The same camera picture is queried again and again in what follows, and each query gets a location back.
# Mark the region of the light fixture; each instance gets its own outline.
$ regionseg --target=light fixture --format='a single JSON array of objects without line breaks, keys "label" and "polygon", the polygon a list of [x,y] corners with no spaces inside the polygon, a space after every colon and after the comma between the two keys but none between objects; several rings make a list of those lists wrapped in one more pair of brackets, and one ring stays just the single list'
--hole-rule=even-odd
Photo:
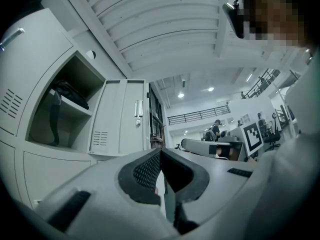
[{"label": "light fixture", "polygon": [[252,77],[252,74],[248,77],[248,79],[246,81],[248,82],[251,77]]}]

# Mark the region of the black strap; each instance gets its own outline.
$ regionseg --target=black strap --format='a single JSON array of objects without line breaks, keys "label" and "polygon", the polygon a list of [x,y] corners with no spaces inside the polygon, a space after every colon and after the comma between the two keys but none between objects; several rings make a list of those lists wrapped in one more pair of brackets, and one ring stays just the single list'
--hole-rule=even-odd
[{"label": "black strap", "polygon": [[57,90],[54,93],[51,109],[50,109],[50,128],[54,137],[54,141],[50,143],[50,146],[59,145],[59,134],[58,134],[58,119],[61,107],[61,94]]}]

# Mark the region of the black bag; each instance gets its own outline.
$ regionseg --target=black bag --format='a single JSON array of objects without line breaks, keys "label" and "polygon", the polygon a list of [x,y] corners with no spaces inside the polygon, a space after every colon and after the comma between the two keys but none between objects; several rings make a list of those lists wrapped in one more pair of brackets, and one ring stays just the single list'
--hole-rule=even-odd
[{"label": "black bag", "polygon": [[49,145],[58,146],[60,142],[58,134],[58,119],[62,99],[61,95],[86,110],[89,109],[89,106],[86,99],[65,80],[58,80],[55,82],[53,89],[55,90],[55,93],[50,109],[50,128],[54,136],[54,141]]}]

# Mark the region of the open locker door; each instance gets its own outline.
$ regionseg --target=open locker door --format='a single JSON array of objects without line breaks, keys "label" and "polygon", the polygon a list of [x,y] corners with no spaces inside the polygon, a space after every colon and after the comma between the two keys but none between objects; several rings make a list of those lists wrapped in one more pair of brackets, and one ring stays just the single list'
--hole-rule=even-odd
[{"label": "open locker door", "polygon": [[106,80],[95,108],[89,154],[121,156],[149,149],[145,80]]}]

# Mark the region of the black chair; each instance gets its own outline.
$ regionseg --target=black chair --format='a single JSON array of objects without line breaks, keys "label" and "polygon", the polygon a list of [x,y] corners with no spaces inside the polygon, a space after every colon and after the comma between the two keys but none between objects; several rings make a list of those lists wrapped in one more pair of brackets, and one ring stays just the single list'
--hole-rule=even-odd
[{"label": "black chair", "polygon": [[274,133],[270,134],[269,137],[265,138],[264,143],[270,143],[271,147],[267,148],[265,150],[265,152],[269,151],[269,150],[274,150],[275,148],[278,148],[281,146],[281,144],[276,144],[276,142],[278,142],[281,138],[280,132],[278,130],[277,127],[277,122],[276,122],[276,118],[277,115],[276,113],[272,114],[272,118],[274,119]]}]

